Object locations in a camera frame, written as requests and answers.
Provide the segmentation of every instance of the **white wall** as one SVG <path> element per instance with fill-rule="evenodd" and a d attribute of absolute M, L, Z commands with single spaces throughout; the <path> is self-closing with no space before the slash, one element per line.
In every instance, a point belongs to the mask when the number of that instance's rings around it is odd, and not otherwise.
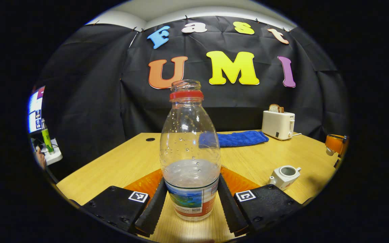
<path fill-rule="evenodd" d="M 114 24 L 119 26 L 125 26 L 130 29 L 137 26 L 136 30 L 140 31 L 141 28 L 148 29 L 153 26 L 160 25 L 162 23 L 184 19 L 185 15 L 187 15 L 187 17 L 189 18 L 201 17 L 201 16 L 229 16 L 229 17 L 241 17 L 250 20 L 255 20 L 255 18 L 257 18 L 262 23 L 271 24 L 279 28 L 292 30 L 293 28 L 296 27 L 296 25 L 292 23 L 290 20 L 287 20 L 283 17 L 281 17 L 280 20 L 276 17 L 277 14 L 275 12 L 267 8 L 263 9 L 263 12 L 268 12 L 268 11 L 271 12 L 271 16 L 259 12 L 251 11 L 251 10 L 239 9 L 233 7 L 222 7 L 222 6 L 196 7 L 196 8 L 190 8 L 190 9 L 184 9 L 184 10 L 172 12 L 147 22 L 127 12 L 109 10 L 97 16 L 93 20 L 89 21 L 87 24 L 94 24 L 99 20 L 98 23 L 108 23 L 108 24 Z"/>

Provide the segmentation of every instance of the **black cloth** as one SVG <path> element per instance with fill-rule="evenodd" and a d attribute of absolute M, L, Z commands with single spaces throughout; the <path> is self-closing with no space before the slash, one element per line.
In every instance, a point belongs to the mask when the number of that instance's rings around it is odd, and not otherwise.
<path fill-rule="evenodd" d="M 250 24 L 255 34 L 236 32 L 234 21 Z M 195 22 L 205 23 L 207 32 L 181 32 Z M 163 26 L 170 26 L 169 40 L 153 49 L 147 37 Z M 277 40 L 270 28 L 282 33 L 289 45 Z M 239 74 L 233 84 L 210 85 L 209 51 L 223 51 L 232 61 L 241 51 L 253 53 L 260 83 L 242 85 Z M 37 85 L 46 85 L 42 113 L 63 160 L 76 170 L 141 132 L 161 132 L 171 109 L 170 90 L 149 85 L 148 64 L 167 60 L 162 78 L 169 79 L 174 74 L 171 59 L 178 56 L 188 57 L 184 78 L 201 82 L 203 106 L 217 131 L 260 129 L 262 112 L 275 103 L 296 114 L 296 132 L 322 142 L 329 133 L 347 134 L 343 80 L 327 54 L 298 27 L 286 32 L 236 17 L 176 20 L 144 32 L 95 24 L 83 26 L 63 43 Z M 283 85 L 277 56 L 292 61 L 295 88 Z"/>

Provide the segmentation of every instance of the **toaster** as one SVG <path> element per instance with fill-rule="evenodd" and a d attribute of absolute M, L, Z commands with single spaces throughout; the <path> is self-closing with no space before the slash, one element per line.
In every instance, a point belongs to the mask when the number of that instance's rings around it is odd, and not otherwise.
<path fill-rule="evenodd" d="M 295 114 L 264 111 L 262 132 L 279 140 L 292 138 Z"/>

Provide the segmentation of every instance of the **monitor screen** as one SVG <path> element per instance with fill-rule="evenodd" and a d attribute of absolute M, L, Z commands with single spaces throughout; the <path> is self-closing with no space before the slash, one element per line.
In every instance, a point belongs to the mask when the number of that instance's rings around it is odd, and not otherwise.
<path fill-rule="evenodd" d="M 28 131 L 29 133 L 42 129 L 42 100 L 45 87 L 39 88 L 29 98 L 28 104 Z"/>

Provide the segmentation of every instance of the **plastic bottle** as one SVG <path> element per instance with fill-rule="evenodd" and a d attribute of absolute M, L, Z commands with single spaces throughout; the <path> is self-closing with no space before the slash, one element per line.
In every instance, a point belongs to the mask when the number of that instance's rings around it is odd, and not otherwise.
<path fill-rule="evenodd" d="M 45 124 L 44 119 L 42 119 L 42 126 L 43 126 L 43 130 L 42 130 L 43 140 L 45 141 L 46 147 L 48 148 L 48 152 L 49 154 L 55 154 L 54 147 L 52 146 L 51 138 L 49 136 L 49 130 Z"/>
<path fill-rule="evenodd" d="M 160 162 L 177 215 L 189 221 L 207 218 L 213 209 L 220 174 L 216 130 L 202 107 L 196 80 L 172 83 L 172 109 L 160 138 Z"/>

